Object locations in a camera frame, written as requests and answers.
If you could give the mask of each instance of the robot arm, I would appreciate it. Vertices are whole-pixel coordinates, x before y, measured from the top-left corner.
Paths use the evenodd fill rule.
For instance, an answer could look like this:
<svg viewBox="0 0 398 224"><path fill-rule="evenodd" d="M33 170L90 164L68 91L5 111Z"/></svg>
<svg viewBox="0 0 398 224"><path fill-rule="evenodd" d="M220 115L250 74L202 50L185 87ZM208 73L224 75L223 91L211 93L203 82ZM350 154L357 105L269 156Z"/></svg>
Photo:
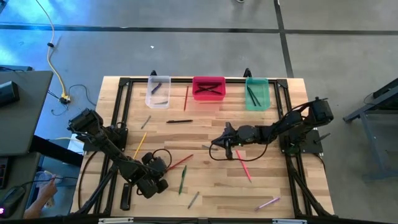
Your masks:
<svg viewBox="0 0 398 224"><path fill-rule="evenodd" d="M168 184L161 179L166 172L166 164L160 157L148 152L141 161L125 156L115 143L122 141L122 133L127 132L125 125L117 128L104 127L103 119L93 110L85 109L69 121L68 130L76 133L79 140L90 142L113 161L114 170L131 185L137 185L145 198L163 192Z"/></svg>
<svg viewBox="0 0 398 224"><path fill-rule="evenodd" d="M308 116L302 111L308 109ZM333 120L333 114L326 99L315 98L314 101L299 105L290 110L281 120L270 126L240 126L235 130L227 122L224 133L212 140L212 144L225 148L226 158L233 160L231 148L245 144L269 144L278 135L288 131L289 145L294 147L305 139L305 135L313 128L326 125Z"/></svg>

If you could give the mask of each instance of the yellow pencil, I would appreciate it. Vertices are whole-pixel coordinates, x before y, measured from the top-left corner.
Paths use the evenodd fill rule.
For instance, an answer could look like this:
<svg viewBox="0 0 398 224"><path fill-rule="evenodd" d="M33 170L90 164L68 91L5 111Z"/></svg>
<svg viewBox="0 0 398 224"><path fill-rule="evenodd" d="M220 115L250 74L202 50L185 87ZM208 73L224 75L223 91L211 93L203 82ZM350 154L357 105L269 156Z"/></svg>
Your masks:
<svg viewBox="0 0 398 224"><path fill-rule="evenodd" d="M145 134L144 134L144 137L142 137L141 142L139 143L138 148L137 148L137 150L136 150L136 153L134 153L133 159L136 159L136 156L137 156L137 153L138 153L138 151L139 151L139 148L141 148L141 145L142 145L142 143L144 142L146 136L147 136L147 133L145 133Z"/></svg>

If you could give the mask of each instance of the concrete floor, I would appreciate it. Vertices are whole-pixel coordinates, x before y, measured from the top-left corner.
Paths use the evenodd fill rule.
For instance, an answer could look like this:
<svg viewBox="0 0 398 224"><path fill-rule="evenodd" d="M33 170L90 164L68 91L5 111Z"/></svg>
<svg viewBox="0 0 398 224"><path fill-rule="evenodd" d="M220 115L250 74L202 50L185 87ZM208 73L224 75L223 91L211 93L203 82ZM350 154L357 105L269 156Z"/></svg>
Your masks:
<svg viewBox="0 0 398 224"><path fill-rule="evenodd" d="M277 29L273 0L41 0L55 24L69 26ZM280 0L286 29L398 30L395 0ZM48 24L31 0L9 0L0 24ZM0 29L0 63L50 70L45 55L51 32ZM57 31L52 62L66 86L84 84L98 99L105 75L223 75L240 77L249 67L256 77L287 77L279 34L214 32ZM398 35L288 34L294 77L304 78L308 97L328 97L335 120L320 128L326 175L335 213L345 218L398 223L398 179L364 182L373 161L361 123L342 117L363 98L397 78ZM54 77L50 89L60 94ZM47 97L36 133L69 136L67 121L92 106L74 88L62 116Z"/></svg>

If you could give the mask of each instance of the wooden table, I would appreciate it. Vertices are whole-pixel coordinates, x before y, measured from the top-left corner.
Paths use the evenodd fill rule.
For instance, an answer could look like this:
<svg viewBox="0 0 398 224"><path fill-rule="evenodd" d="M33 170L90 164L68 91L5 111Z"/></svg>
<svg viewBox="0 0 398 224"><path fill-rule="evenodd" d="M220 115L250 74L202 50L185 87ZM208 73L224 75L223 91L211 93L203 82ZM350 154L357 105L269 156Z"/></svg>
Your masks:
<svg viewBox="0 0 398 224"><path fill-rule="evenodd" d="M120 77L104 77L96 111L104 119L104 126L110 125L116 92ZM304 80L300 78L288 79L292 106L307 102ZM171 170L165 175L169 188L156 194L150 199L136 195L133 188L131 209L119 209L121 192L125 180L119 175L116 184L112 216L130 217L220 217L220 218L292 218L294 217L292 198L290 196L289 181L285 157L280 153L279 141L275 140L268 147L265 155L246 165L252 176L252 183L248 181L239 161L213 161L208 150L202 144L209 145L210 141L221 135L225 122L229 121L234 128L241 125L265 124L271 125L278 120L274 89L270 88L271 107L268 110L246 111L244 104L244 85L227 84L226 96L223 101L195 101L192 88L188 93L187 109L183 111L186 83L172 83L170 107L166 110L153 110L145 104L146 83L135 83L132 89L130 109L127 119L129 136L125 154L133 156L145 132L146 140L136 159L160 148L170 150L173 163L194 154L193 158ZM282 90L281 98L286 112ZM122 116L124 108L123 94L118 118ZM152 118L141 129L142 124L151 115ZM170 119L193 119L192 123L166 124ZM247 145L239 147L239 152L245 159L258 156L263 145ZM168 155L159 152L157 156L169 162ZM224 150L213 153L214 157L225 158ZM88 165L81 186L81 201L84 203L98 185L104 154L97 153ZM87 161L85 156L82 167ZM184 165L188 166L183 185L183 193L178 195L181 173ZM303 154L303 164L308 188L325 210L333 213L325 171L319 158L311 154ZM200 194L193 206L188 204L196 192ZM105 189L101 211L106 204L108 188ZM274 197L281 199L258 212L254 208ZM302 193L298 191L300 208L304 211ZM76 211L77 188L73 198L72 212Z"/></svg>

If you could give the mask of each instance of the green pencil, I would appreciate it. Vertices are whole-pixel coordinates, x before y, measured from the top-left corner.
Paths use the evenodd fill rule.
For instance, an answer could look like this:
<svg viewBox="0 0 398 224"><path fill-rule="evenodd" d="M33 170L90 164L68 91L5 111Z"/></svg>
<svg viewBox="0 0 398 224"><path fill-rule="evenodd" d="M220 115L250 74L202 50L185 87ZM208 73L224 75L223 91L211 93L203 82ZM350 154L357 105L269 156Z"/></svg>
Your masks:
<svg viewBox="0 0 398 224"><path fill-rule="evenodd" d="M180 195L182 192L182 185L184 184L184 178L186 172L187 172L187 165L185 165L184 170L182 171L182 178L181 178L180 189L178 190L178 195Z"/></svg>

